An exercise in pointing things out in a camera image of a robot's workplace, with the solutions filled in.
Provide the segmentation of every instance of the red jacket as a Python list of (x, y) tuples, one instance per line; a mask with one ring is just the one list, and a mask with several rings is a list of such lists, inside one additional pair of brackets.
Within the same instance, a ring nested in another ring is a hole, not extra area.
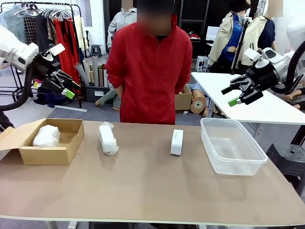
[(106, 69), (114, 88), (124, 86), (121, 122), (175, 124), (175, 94), (190, 79), (192, 44), (172, 16), (172, 34), (158, 41), (137, 23), (116, 32)]

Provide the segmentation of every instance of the container rim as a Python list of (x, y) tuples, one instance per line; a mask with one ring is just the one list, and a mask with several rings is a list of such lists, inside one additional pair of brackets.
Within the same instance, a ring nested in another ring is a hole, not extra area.
[(222, 157), (220, 155), (218, 155), (218, 153), (216, 152), (213, 144), (211, 143), (210, 138), (208, 138), (209, 143), (211, 144), (213, 151), (214, 151), (214, 155), (217, 159), (224, 161), (224, 162), (234, 162), (234, 163), (251, 163), (251, 164), (264, 164), (267, 162), (268, 157), (265, 154), (265, 152), (262, 150), (262, 148), (259, 146), (259, 144), (255, 141), (255, 139), (249, 134), (249, 132), (246, 130), (246, 128), (237, 120), (234, 119), (220, 119), (220, 118), (202, 118), (200, 120), (200, 124), (201, 127), (203, 128), (204, 133), (208, 136), (205, 127), (203, 125), (203, 122), (210, 122), (212, 120), (217, 120), (217, 122), (229, 122), (229, 123), (234, 123), (236, 125), (238, 125), (238, 127), (243, 131), (243, 133), (245, 134), (245, 136), (247, 137), (247, 139), (254, 145), (254, 147), (259, 151), (260, 155), (262, 156), (262, 160), (253, 160), (253, 159), (233, 159), (233, 158), (226, 158), (226, 157)]

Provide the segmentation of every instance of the clear plastic container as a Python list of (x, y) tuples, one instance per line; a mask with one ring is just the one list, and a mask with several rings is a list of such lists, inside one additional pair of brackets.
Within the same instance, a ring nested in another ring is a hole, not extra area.
[(233, 119), (203, 118), (201, 139), (216, 173), (253, 176), (267, 156), (244, 126)]

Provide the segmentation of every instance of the navy shirt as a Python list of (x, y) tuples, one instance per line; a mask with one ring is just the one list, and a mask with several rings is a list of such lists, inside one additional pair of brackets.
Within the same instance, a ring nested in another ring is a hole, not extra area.
[(275, 24), (273, 20), (270, 20), (268, 18), (266, 19), (266, 25), (257, 43), (257, 46), (261, 49), (271, 48), (272, 43), (275, 41)]
[(228, 59), (229, 61), (233, 62), (235, 53), (234, 52), (228, 52), (228, 48), (231, 46), (237, 47), (239, 43), (240, 36), (243, 32), (243, 27), (239, 24), (239, 17), (236, 14), (233, 14), (233, 32), (232, 36), (227, 44), (227, 46), (224, 48), (224, 50), (221, 53), (221, 56)]

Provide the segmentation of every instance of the robotic arm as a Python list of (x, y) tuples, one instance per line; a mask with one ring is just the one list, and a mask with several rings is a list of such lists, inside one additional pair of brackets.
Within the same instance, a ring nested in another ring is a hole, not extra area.
[(32, 78), (43, 81), (42, 86), (54, 93), (61, 93), (70, 99), (75, 96), (67, 87), (78, 91), (80, 86), (68, 74), (58, 70), (60, 64), (54, 60), (54, 56), (65, 50), (62, 44), (39, 53), (36, 44), (26, 45), (20, 42), (12, 32), (1, 25), (0, 34), (0, 64), (7, 61), (26, 73), (21, 97), (13, 104), (1, 105), (0, 111), (16, 109), (27, 101), (31, 93)]
[(287, 94), (292, 89), (294, 78), (297, 77), (296, 70), (305, 61), (305, 22), (297, 20), (287, 28), (287, 35), (291, 45), (295, 49), (283, 56), (270, 48), (258, 53), (248, 49), (244, 55), (254, 61), (254, 66), (246, 71), (246, 74), (231, 80), (230, 86), (223, 89), (227, 94), (232, 90), (240, 90), (239, 98), (229, 101), (230, 106), (245, 103), (246, 105), (263, 97), (263, 91), (271, 88), (278, 94)]

